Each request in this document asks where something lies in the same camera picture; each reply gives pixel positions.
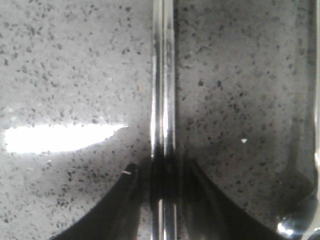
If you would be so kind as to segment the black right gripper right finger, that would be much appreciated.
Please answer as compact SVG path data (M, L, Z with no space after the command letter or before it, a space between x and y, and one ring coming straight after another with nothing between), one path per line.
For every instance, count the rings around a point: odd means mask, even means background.
M191 240L280 240L230 200L194 160L183 164L183 212Z

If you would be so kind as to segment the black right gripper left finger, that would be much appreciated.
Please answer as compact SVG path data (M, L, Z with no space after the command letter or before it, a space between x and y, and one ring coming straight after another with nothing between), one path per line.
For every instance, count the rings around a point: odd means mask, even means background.
M135 240L140 218L140 171L130 163L110 191L54 240Z

